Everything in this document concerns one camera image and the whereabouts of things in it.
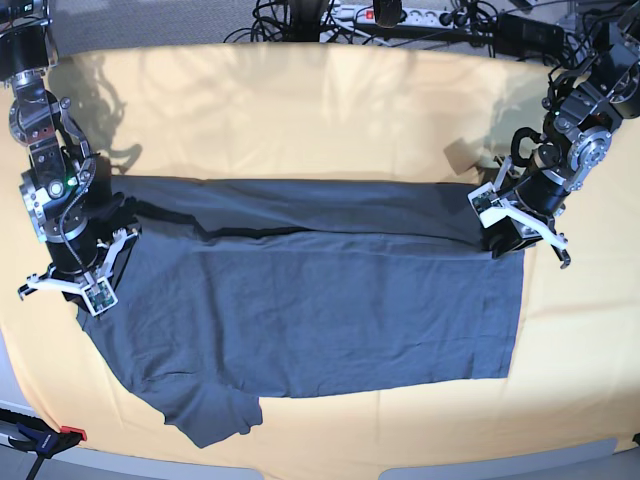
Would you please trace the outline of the black arm on image right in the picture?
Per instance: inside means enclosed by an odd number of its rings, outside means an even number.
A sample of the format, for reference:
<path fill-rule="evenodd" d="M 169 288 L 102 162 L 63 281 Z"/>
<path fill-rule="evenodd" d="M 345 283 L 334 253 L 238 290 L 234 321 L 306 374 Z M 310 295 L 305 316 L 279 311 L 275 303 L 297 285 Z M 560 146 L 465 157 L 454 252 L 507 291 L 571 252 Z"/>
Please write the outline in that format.
<path fill-rule="evenodd" d="M 495 259 L 544 241 L 568 267 L 568 240 L 556 219 L 604 160 L 622 123 L 639 116 L 639 5 L 595 28 L 586 57 L 549 78 L 541 131 L 518 129 L 509 153 L 495 159 L 495 179 L 468 195 Z"/>

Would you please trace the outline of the black arm on image left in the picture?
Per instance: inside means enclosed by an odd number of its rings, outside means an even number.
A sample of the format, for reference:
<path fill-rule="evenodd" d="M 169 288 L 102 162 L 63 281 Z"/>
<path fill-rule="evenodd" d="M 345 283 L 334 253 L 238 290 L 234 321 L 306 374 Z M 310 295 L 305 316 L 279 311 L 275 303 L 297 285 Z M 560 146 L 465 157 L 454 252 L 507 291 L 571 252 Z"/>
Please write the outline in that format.
<path fill-rule="evenodd" d="M 46 1 L 1 5 L 1 82 L 11 89 L 8 115 L 12 138 L 26 148 L 29 168 L 19 187 L 39 242 L 51 263 L 19 287 L 21 298 L 56 291 L 92 316 L 114 307 L 113 269 L 120 252 L 138 236 L 111 221 L 124 197 L 111 186 L 111 166 L 95 152 L 45 76 L 58 54 Z"/>

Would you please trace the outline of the black robot base post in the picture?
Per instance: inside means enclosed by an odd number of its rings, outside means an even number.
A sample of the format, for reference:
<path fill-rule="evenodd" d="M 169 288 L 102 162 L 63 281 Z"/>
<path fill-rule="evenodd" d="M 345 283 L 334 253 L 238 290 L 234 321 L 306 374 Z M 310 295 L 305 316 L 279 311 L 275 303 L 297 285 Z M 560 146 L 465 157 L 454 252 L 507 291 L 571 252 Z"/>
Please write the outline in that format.
<path fill-rule="evenodd" d="M 328 2 L 323 0 L 288 0 L 290 23 L 286 38 L 289 42 L 318 43 L 321 18 Z"/>

